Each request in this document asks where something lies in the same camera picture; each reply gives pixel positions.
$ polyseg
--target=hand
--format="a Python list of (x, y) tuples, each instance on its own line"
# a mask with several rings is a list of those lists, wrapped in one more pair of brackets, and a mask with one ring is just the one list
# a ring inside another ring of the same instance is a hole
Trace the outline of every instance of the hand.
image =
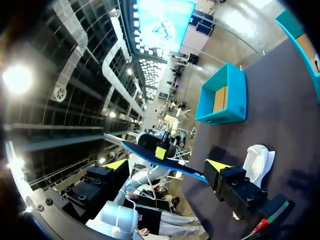
[(147, 228), (143, 228), (141, 230), (138, 230), (140, 236), (142, 237), (146, 237), (149, 235), (150, 231)]
[(132, 192), (126, 191), (126, 195), (131, 199), (136, 199), (136, 200), (138, 199), (138, 196)]

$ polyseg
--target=gray pants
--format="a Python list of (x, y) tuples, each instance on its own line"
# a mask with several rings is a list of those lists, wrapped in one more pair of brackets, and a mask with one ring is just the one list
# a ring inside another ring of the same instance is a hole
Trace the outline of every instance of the gray pants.
[(179, 216), (170, 212), (162, 212), (159, 235), (162, 236), (197, 236), (206, 231), (197, 217)]

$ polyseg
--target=teal box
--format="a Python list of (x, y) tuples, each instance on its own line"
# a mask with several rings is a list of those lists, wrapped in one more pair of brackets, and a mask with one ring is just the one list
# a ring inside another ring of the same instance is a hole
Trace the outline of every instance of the teal box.
[(275, 18), (275, 20), (283, 29), (285, 34), (288, 36), (297, 52), (300, 54), (306, 66), (306, 69), (308, 70), (311, 76), (314, 90), (316, 93), (317, 102), (318, 104), (320, 104), (320, 73), (315, 71), (315, 69), (312, 66), (312, 63), (308, 59), (307, 54), (296, 40), (298, 37), (305, 33), (301, 24), (288, 10), (284, 10), (279, 16)]
[[(213, 112), (216, 91), (227, 86), (226, 107)], [(195, 120), (210, 125), (246, 120), (247, 86), (243, 71), (227, 62), (201, 88)]]

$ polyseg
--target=sign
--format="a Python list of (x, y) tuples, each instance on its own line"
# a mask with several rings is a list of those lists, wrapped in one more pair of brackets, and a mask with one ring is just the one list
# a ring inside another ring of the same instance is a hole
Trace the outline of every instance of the sign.
[(195, 6), (187, 0), (137, 0), (142, 44), (178, 53)]

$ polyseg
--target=dark gray table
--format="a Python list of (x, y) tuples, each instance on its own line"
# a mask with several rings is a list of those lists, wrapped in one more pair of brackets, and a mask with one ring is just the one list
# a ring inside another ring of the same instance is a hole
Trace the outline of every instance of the dark gray table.
[[(320, 106), (307, 69), (286, 40), (244, 72), (247, 120), (201, 124), (188, 166), (203, 171), (213, 146), (227, 150), (226, 162), (242, 166), (249, 146), (269, 144), (276, 150), (264, 183), (269, 198), (282, 193), (296, 203), (283, 224), (316, 221), (319, 216), (308, 216), (319, 214), (319, 207), (309, 210), (314, 193), (320, 193)], [(217, 200), (208, 184), (184, 176), (182, 191), (212, 239), (240, 238), (246, 223), (232, 218), (231, 209)]]

